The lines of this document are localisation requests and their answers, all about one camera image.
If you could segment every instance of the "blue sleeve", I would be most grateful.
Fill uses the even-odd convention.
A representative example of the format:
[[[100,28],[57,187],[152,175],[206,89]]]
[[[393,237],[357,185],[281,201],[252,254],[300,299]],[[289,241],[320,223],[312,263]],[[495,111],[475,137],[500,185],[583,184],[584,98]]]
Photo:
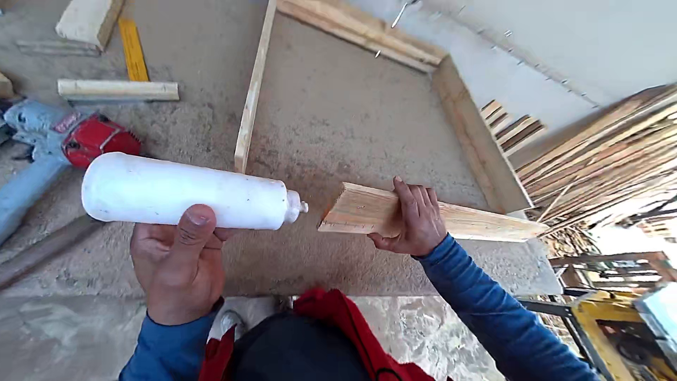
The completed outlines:
[[[223,298],[212,311],[181,325],[155,323],[146,315],[134,354],[120,372],[120,381],[197,380],[204,348]]]
[[[506,378],[598,380],[587,363],[486,275],[452,236],[429,255],[414,259]]]

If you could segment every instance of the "stack of wood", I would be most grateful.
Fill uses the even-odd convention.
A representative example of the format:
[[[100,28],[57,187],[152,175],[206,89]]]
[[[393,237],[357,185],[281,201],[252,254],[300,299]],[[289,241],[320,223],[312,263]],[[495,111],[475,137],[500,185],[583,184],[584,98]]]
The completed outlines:
[[[546,130],[546,126],[540,120],[529,115],[511,123],[512,117],[496,100],[492,100],[484,106],[479,114],[484,118],[484,122],[495,136],[498,144],[503,148],[506,156],[512,155],[520,148],[533,142]]]
[[[538,220],[559,231],[677,182],[677,85],[614,106],[578,135],[520,167]]]

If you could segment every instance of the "wooden block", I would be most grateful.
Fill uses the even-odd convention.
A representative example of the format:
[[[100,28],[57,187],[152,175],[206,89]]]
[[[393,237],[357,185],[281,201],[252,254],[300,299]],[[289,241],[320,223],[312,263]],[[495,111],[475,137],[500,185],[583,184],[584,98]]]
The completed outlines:
[[[179,100],[176,82],[59,79],[57,87],[67,100]]]
[[[256,54],[252,77],[249,81],[249,91],[247,92],[247,99],[244,103],[244,111],[242,111],[238,141],[235,145],[235,172],[241,174],[243,174],[247,168],[249,145],[252,141],[252,130],[254,130],[256,108],[259,104],[259,92],[261,91],[261,82],[263,81],[265,58],[268,55],[268,45],[270,45],[270,34],[273,31],[273,20],[275,19],[276,9],[277,1],[268,0],[268,8],[265,11],[263,29],[261,30],[261,38],[259,39],[259,50]]]
[[[527,128],[529,125],[531,125],[534,122],[536,122],[536,119],[530,117],[529,115],[525,115],[525,116],[521,117],[520,119],[517,119],[516,122],[509,125],[506,129],[504,129],[499,134],[497,134],[496,135],[496,141],[498,142],[498,144],[503,144],[503,143],[507,142],[513,136],[522,132],[523,129]]]
[[[0,98],[13,98],[14,88],[12,81],[0,73]]]
[[[278,10],[341,39],[431,73],[445,50],[419,41],[341,0],[279,0]]]
[[[548,229],[538,222],[469,207],[439,203],[439,209],[447,231],[457,239],[524,242]],[[318,230],[394,237],[401,224],[400,202],[395,193],[344,182],[341,195],[322,218]]]
[[[486,128],[450,56],[442,60],[433,73],[433,86],[489,208],[502,214],[532,208],[529,195],[493,134]]]
[[[59,36],[105,49],[124,0],[71,0],[56,24]]]

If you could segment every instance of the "wooden frame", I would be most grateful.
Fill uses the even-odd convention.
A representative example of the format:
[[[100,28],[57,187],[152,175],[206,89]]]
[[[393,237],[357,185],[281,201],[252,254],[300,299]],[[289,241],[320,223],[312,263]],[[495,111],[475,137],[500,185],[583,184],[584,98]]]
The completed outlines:
[[[246,171],[275,10],[416,70],[433,73],[433,86],[439,92],[447,121],[456,132],[489,209],[505,214],[533,207],[447,52],[390,28],[385,21],[341,0],[269,0],[235,150],[237,172]]]

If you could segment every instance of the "nail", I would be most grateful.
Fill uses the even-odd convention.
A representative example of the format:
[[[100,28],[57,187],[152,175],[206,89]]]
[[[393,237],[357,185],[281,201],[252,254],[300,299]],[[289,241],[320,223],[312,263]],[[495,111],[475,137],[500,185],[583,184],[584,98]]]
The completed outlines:
[[[185,211],[185,216],[188,217],[188,220],[197,226],[202,226],[209,221],[209,217],[205,216],[203,213],[200,213],[199,207],[191,207]]]

